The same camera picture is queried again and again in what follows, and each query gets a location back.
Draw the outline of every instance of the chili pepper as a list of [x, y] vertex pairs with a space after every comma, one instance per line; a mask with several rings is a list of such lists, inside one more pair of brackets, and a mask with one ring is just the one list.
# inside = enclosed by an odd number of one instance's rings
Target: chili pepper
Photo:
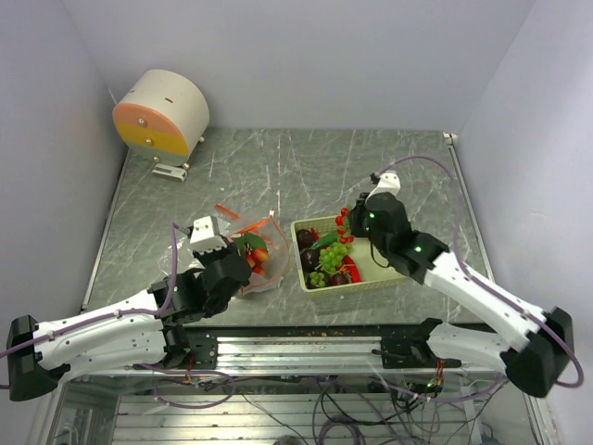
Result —
[[352, 283], [360, 283], [362, 281], [360, 279], [359, 268], [356, 267], [355, 262], [348, 255], [343, 258], [342, 264], [344, 264], [344, 267], [346, 267], [348, 273], [350, 273], [350, 281]]
[[339, 234], [337, 232], [331, 232], [330, 234], [322, 236], [313, 244], [311, 244], [309, 249], [323, 248], [325, 246], [329, 246], [330, 244], [333, 244], [335, 241], [337, 241], [338, 237]]

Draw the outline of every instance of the red pepper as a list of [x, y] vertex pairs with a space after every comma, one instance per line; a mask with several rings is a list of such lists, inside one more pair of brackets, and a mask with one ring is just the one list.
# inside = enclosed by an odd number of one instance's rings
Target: red pepper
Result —
[[352, 283], [360, 283], [362, 281], [360, 279], [359, 268], [356, 267], [356, 264], [348, 255], [342, 259], [342, 264], [347, 268]]

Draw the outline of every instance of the basket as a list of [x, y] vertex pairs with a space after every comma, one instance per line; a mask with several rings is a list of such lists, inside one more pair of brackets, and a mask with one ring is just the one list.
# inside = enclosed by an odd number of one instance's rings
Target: basket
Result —
[[[366, 238], [356, 238], [352, 243], [352, 249], [348, 252], [350, 258], [356, 263], [360, 272], [362, 282], [350, 283], [349, 285], [328, 286], [321, 289], [307, 289], [305, 274], [300, 264], [300, 256], [297, 244], [297, 231], [301, 229], [311, 229], [321, 237], [329, 234], [336, 229], [335, 216], [326, 216], [323, 218], [314, 218], [311, 220], [298, 220], [290, 224], [290, 234], [293, 238], [296, 254], [296, 267], [298, 268], [298, 281], [303, 290], [310, 295], [317, 294], [345, 294], [347, 292], [356, 292], [361, 290], [378, 289], [380, 287], [396, 286], [402, 279], [406, 278], [401, 273], [392, 268], [384, 269], [377, 266], [371, 258], [370, 242]], [[377, 253], [375, 258], [378, 261], [385, 259]]]

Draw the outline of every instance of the wall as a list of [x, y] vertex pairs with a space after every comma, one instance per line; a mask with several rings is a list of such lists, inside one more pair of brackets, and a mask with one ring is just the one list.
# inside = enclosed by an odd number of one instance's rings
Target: wall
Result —
[[456, 133], [534, 0], [64, 3], [116, 99], [163, 68], [215, 126]]
[[[552, 406], [567, 444], [590, 443], [593, 394], [593, 4], [538, 0], [460, 135], [498, 281], [575, 323], [588, 372]], [[567, 371], [563, 380], [573, 380]]]
[[[123, 146], [107, 88], [61, 3], [0, 0], [0, 10], [3, 337], [23, 314], [52, 320], [80, 308]], [[36, 405], [0, 394], [2, 443], [25, 443]]]

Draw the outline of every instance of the table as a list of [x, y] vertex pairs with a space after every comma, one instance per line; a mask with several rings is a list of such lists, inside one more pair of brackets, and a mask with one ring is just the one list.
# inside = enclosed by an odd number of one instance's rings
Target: table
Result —
[[[454, 170], [453, 153], [440, 132], [381, 130], [208, 129], [194, 151], [183, 184], [151, 174], [153, 165], [130, 154], [116, 196], [88, 310], [126, 299], [161, 279], [158, 259], [170, 244], [169, 224], [189, 225], [215, 204], [241, 213], [276, 208], [287, 236], [290, 222], [334, 215], [370, 191], [369, 174], [390, 160], [426, 154]], [[413, 226], [446, 243], [455, 222], [446, 175], [432, 163], [397, 166], [398, 195]], [[467, 208], [461, 215], [465, 260], [486, 271]], [[297, 268], [281, 287], [234, 298], [229, 309], [200, 321], [208, 325], [330, 325], [419, 323], [427, 317], [478, 322], [455, 301], [404, 280], [396, 287], [318, 298], [300, 288]]]

